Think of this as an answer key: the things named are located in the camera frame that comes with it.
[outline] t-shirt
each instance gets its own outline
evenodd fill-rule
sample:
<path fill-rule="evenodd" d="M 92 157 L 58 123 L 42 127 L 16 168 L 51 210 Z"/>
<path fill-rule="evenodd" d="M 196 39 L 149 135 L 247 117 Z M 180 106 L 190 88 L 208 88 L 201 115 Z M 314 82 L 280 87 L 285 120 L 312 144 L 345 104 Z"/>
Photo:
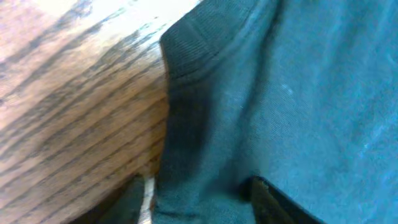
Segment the t-shirt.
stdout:
<path fill-rule="evenodd" d="M 398 2 L 205 0 L 161 38 L 153 222 L 255 223 L 267 179 L 326 223 L 398 223 Z"/>

